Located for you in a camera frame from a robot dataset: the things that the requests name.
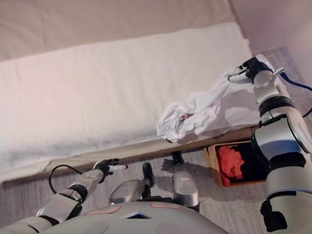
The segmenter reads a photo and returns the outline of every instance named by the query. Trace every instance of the basket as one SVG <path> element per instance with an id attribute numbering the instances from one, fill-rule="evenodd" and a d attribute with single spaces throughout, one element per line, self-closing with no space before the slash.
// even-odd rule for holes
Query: basket
<path id="1" fill-rule="evenodd" d="M 230 187 L 238 187 L 238 186 L 244 186 L 248 184 L 255 184 L 255 183 L 263 183 L 265 180 L 246 180 L 246 181 L 231 181 L 230 187 L 226 187 L 222 183 L 221 175 L 220 175 L 220 168 L 219 168 L 219 161 L 218 161 L 218 150 L 221 146 L 228 146 L 229 148 L 233 146 L 237 146 L 241 143 L 248 143 L 250 141 L 240 141 L 240 142 L 230 142 L 230 143 L 222 143 L 222 144 L 215 144 L 211 145 L 209 147 L 205 147 L 203 149 L 203 154 L 205 158 L 207 159 L 208 165 L 211 168 L 211 173 L 213 175 L 214 181 L 216 184 L 218 184 L 221 187 L 224 188 L 230 188 Z"/>

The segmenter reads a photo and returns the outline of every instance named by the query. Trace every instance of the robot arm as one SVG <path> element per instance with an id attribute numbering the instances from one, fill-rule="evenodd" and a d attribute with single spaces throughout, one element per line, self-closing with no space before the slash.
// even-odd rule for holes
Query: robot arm
<path id="1" fill-rule="evenodd" d="M 266 201 L 261 213 L 268 232 L 309 233 L 312 229 L 312 140 L 301 114 L 276 84 L 277 74 L 264 56 L 243 63 L 254 83 L 260 111 L 259 129 L 251 143 L 257 155 L 270 165 L 266 179 Z"/>
<path id="2" fill-rule="evenodd" d="M 36 216 L 22 219 L 0 230 L 1 234 L 36 234 L 54 225 L 80 215 L 82 203 L 102 183 L 112 169 L 126 169 L 118 166 L 118 159 L 103 160 L 95 164 L 92 170 L 80 175 L 67 189 L 54 194 L 42 206 Z"/>

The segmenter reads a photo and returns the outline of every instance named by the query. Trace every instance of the beige wall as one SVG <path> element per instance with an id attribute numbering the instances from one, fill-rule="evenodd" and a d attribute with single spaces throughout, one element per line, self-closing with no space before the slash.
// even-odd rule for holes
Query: beige wall
<path id="1" fill-rule="evenodd" d="M 231 0 L 253 51 L 288 46 L 312 85 L 312 0 Z"/>

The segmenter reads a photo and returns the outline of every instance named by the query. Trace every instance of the gray carpet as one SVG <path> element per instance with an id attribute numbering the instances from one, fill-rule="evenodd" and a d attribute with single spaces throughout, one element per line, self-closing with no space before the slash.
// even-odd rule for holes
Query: gray carpet
<path id="1" fill-rule="evenodd" d="M 273 66 L 283 66 L 289 77 L 302 82 L 302 77 L 286 47 L 262 52 Z M 297 108 L 305 112 L 312 103 L 309 92 L 290 87 L 288 89 Z M 311 127 L 311 117 L 306 119 Z M 207 162 L 200 149 L 184 152 L 186 167 L 193 174 L 200 192 L 201 213 L 211 221 L 233 234 L 265 233 L 265 226 L 260 214 L 261 203 L 265 198 L 264 184 L 248 185 L 237 188 L 221 188 L 215 184 Z M 173 174 L 170 156 L 128 160 L 129 169 L 115 173 L 105 179 L 83 205 L 83 213 L 106 206 L 109 194 L 120 183 L 130 178 L 142 178 L 142 164 L 148 161 L 156 176 L 156 185 L 152 195 L 172 196 Z M 76 175 L 64 175 L 53 180 L 59 191 L 65 188 Z M 52 195 L 47 179 L 33 180 L 7 188 L 0 188 L 0 227 L 6 226 L 26 216 L 34 215 Z"/>

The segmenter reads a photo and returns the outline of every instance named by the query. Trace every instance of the sticker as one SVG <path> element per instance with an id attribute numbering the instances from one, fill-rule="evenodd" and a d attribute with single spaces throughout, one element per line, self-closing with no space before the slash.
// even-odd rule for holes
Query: sticker
<path id="1" fill-rule="evenodd" d="M 171 208 L 171 209 L 180 209 L 180 207 L 173 203 L 151 203 L 151 207 L 153 208 Z"/>
<path id="2" fill-rule="evenodd" d="M 84 216 L 91 216 L 91 215 L 101 215 L 101 214 L 112 214 L 117 212 L 121 206 L 108 206 L 108 207 L 103 207 L 99 208 L 95 211 L 90 211 L 88 213 L 85 213 Z"/>

